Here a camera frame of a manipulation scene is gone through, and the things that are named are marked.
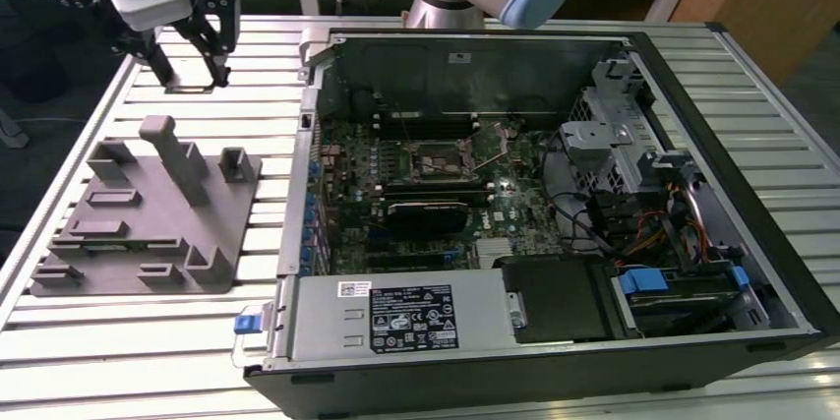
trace motherboard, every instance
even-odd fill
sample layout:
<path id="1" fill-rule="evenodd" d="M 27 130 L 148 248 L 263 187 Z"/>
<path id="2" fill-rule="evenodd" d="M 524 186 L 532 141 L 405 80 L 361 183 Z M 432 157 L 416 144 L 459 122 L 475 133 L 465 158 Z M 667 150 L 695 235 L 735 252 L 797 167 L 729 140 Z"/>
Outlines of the motherboard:
<path id="1" fill-rule="evenodd" d="M 549 133 L 508 116 L 321 122 L 327 273 L 479 269 L 552 254 Z"/>

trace floor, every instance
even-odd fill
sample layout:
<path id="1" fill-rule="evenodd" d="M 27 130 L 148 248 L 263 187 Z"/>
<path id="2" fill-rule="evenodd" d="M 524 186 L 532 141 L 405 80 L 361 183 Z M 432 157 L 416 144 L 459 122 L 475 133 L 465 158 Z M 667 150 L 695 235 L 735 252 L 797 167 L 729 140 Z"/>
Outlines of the floor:
<path id="1" fill-rule="evenodd" d="M 368 8 L 365 0 L 349 0 L 349 3 L 345 8 L 347 15 L 361 15 L 365 11 L 376 15 L 399 15 L 409 6 L 411 0 L 368 0 Z M 333 9 L 332 0 L 321 0 L 321 12 L 332 12 Z M 243 12 L 293 15 L 299 14 L 300 10 L 296 0 L 244 0 Z M 0 0 L 0 30 L 4 32 L 0 37 L 0 71 L 4 69 L 3 63 L 9 61 L 8 51 L 12 51 L 15 43 L 36 38 L 31 52 L 20 54 L 23 57 L 16 57 L 12 61 L 16 65 L 21 62 L 32 63 L 35 69 L 41 66 L 40 63 L 49 63 L 52 67 L 59 64 L 69 83 L 65 93 L 52 100 L 25 103 L 12 96 L 1 85 L 4 78 L 0 76 L 0 104 L 13 118 L 61 119 L 21 123 L 32 139 L 29 145 L 23 150 L 0 147 L 0 169 L 8 173 L 0 179 L 0 262 L 11 252 L 17 230 L 27 224 L 40 203 L 55 172 L 75 143 L 83 122 L 96 107 L 121 61 L 121 57 L 111 52 L 105 42 L 92 33 L 92 26 L 84 23 L 84 18 L 67 16 L 68 14 L 48 0 L 27 0 L 23 3 L 20 0 Z M 84 37 L 60 38 L 61 35 L 57 33 L 67 32 L 65 26 L 73 23 L 83 26 L 81 30 L 72 30 L 76 33 L 81 32 Z M 72 44 L 51 44 L 73 39 L 77 40 Z M 53 58 L 48 54 L 49 51 L 55 54 Z M 39 82 L 36 88 L 60 90 L 60 76 L 60 72 L 49 74 L 48 78 L 43 79 L 48 83 Z M 828 144 L 840 152 L 837 78 L 840 32 L 833 32 L 783 87 L 783 92 Z"/>

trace metal slotted table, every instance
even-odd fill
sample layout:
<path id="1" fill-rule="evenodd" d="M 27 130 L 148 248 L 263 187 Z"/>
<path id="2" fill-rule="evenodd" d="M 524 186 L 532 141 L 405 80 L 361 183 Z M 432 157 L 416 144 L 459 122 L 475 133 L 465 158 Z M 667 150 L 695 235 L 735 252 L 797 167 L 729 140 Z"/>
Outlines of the metal slotted table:
<path id="1" fill-rule="evenodd" d="M 3 418 L 285 418 L 241 379 L 231 361 L 232 319 L 272 298 L 292 167 L 300 33 L 312 27 L 396 28 L 399 19 L 248 17 L 229 64 L 231 87 L 168 95 L 147 68 L 125 60 L 12 256 L 0 272 L 0 410 Z M 644 30 L 735 162 L 785 230 L 828 296 L 840 303 L 840 160 L 735 45 L 704 25 L 557 22 L 549 30 Z M 161 41 L 185 76 L 204 66 L 173 33 Z M 181 139 L 207 154 L 243 146 L 263 156 L 237 283 L 227 294 L 36 298 L 29 274 L 69 216 L 92 171 L 84 158 L 104 138 L 136 137 L 147 114 L 169 114 Z M 663 125 L 679 146 L 673 122 Z M 265 339 L 249 335 L 245 349 Z M 752 416 L 837 418 L 840 354 L 828 349 L 764 364 L 699 390 L 592 397 L 413 413 L 388 418 L 557 418 L 621 414 L 683 419 Z"/>

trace gray plastic holder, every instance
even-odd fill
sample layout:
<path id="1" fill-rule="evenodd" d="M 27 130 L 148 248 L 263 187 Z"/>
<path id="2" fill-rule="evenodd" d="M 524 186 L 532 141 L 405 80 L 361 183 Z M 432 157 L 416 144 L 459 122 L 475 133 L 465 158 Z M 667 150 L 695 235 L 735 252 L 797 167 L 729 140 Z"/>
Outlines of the gray plastic holder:
<path id="1" fill-rule="evenodd" d="M 33 274 L 36 296 L 221 293 L 232 286 L 261 159 L 228 148 L 204 157 L 175 120 L 139 131 L 159 156 L 100 142 L 96 177 Z"/>

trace power supply label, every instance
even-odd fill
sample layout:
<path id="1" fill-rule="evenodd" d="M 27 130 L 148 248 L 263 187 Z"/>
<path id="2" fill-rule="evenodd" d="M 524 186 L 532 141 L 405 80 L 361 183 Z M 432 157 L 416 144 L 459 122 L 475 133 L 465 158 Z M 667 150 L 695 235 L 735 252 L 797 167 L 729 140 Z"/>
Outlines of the power supply label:
<path id="1" fill-rule="evenodd" d="M 375 353 L 457 347 L 451 285 L 371 289 L 371 350 Z"/>

